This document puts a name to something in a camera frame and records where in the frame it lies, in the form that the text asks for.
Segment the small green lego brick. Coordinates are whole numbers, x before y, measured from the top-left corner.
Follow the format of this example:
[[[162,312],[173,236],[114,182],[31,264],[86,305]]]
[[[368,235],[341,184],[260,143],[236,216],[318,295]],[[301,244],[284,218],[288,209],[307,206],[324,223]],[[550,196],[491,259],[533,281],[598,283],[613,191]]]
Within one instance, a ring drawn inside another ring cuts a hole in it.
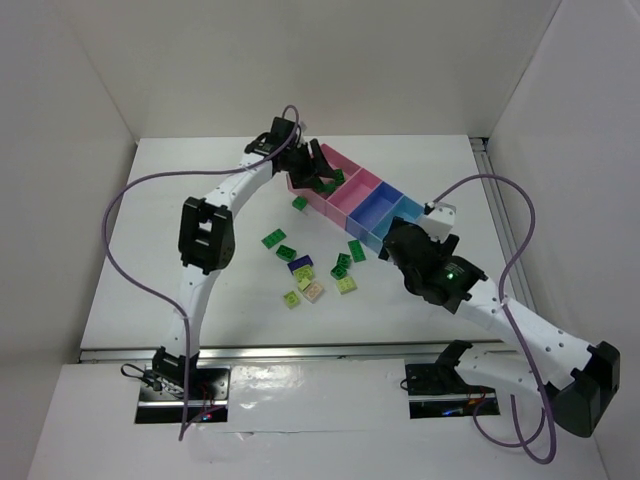
[[[327,182],[323,184],[322,192],[331,194],[336,190],[336,184],[334,182]]]

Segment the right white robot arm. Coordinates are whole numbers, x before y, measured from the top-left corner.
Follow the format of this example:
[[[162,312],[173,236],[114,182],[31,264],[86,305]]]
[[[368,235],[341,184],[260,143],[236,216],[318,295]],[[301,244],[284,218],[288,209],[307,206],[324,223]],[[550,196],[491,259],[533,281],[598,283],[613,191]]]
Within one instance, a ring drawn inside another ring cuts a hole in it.
[[[513,395],[543,393],[543,407],[558,426],[590,437],[618,392],[619,350],[576,338],[500,292],[483,270],[455,255],[458,241],[456,235],[434,241],[420,225],[394,217],[379,257],[399,268],[409,293],[485,329],[525,358],[502,358],[455,340],[438,364],[468,385]]]

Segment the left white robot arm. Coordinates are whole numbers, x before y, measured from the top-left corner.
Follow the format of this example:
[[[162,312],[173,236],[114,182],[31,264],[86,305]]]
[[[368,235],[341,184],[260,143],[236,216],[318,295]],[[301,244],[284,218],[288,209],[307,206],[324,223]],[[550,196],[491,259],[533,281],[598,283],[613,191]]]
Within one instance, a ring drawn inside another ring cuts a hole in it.
[[[153,372],[181,388],[197,378],[200,332],[213,285],[236,247],[234,220],[242,207],[279,172],[293,185],[314,188],[334,176],[316,139],[302,138],[294,121],[276,117],[271,129],[246,145],[233,173],[207,195],[182,206],[178,250],[182,279],[170,333],[152,359]]]

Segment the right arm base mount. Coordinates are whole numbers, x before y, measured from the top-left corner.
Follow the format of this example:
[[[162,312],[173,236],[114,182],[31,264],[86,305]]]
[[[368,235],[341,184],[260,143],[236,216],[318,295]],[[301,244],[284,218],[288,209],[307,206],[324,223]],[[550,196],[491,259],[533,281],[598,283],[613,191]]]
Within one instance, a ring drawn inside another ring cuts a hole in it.
[[[469,385],[452,369],[436,363],[406,364],[400,388],[408,395],[409,416],[416,419],[500,414],[495,390]]]

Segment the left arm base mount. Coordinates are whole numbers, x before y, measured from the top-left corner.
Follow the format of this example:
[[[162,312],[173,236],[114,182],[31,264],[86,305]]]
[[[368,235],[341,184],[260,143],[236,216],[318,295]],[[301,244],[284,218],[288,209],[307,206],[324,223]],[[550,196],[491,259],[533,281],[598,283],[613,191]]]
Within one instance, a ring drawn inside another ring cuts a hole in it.
[[[148,366],[124,363],[122,376],[140,384],[134,423],[138,425],[179,424],[182,421],[184,390],[158,375]],[[189,423],[226,423],[229,408],[231,369],[228,366],[203,368],[189,388]]]

